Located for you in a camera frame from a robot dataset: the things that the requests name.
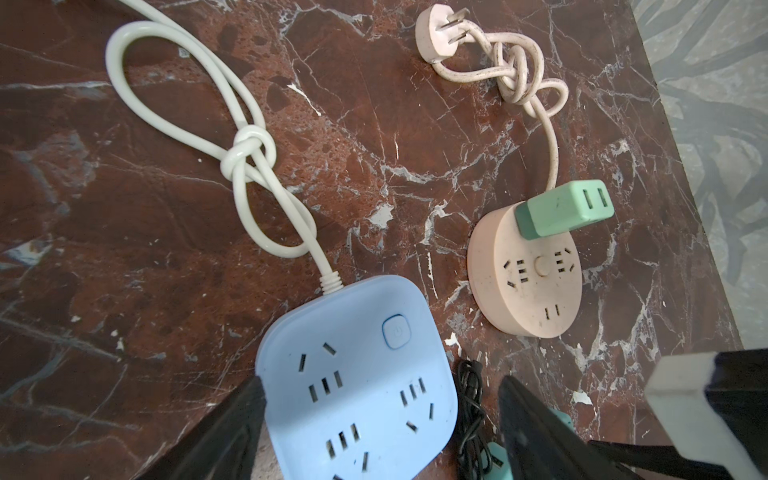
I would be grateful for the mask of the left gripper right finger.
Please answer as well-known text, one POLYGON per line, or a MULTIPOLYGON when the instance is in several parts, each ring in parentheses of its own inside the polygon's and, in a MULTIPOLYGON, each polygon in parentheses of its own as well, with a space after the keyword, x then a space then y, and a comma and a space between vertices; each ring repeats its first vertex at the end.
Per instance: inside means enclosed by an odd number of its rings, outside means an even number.
POLYGON ((498 389, 501 431, 515 479, 637 479, 587 445, 512 375, 498 389))

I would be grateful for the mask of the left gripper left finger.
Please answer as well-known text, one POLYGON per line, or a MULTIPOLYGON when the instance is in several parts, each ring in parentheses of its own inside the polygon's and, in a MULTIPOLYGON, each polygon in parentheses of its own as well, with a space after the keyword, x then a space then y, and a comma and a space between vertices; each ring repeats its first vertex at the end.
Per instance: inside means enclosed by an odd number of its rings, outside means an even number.
POLYGON ((143 479, 249 479, 256 461, 266 397, 258 376, 235 388, 143 479))

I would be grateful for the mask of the light green cube charger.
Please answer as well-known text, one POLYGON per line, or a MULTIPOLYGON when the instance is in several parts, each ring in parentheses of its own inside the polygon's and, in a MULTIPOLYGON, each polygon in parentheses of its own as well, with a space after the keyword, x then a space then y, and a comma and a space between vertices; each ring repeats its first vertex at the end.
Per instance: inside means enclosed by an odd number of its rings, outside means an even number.
POLYGON ((613 217, 615 209, 602 180, 575 180, 522 202, 515 209, 526 240, 570 232, 613 217))

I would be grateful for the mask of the teal green cube charger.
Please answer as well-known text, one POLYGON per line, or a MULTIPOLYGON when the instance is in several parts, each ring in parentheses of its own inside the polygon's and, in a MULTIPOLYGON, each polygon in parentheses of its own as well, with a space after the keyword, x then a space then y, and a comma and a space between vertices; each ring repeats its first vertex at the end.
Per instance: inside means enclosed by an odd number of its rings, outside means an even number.
POLYGON ((558 418, 558 419, 559 419, 559 420, 560 420, 560 421, 561 421, 561 422, 562 422, 564 425, 566 425, 567 427, 569 427, 571 431, 575 431, 575 426, 574 426, 573 420, 572 420, 572 418, 571 418, 571 417, 570 417, 568 414, 566 414, 565 412, 562 412, 562 411, 560 411, 560 410, 557 410, 557 409, 553 409, 553 408, 551 408, 551 409, 550 409, 550 411, 551 411, 551 412, 552 412, 552 413, 553 413, 553 414, 554 414, 554 415, 555 415, 555 416, 556 416, 556 417, 557 417, 557 418, 558 418))

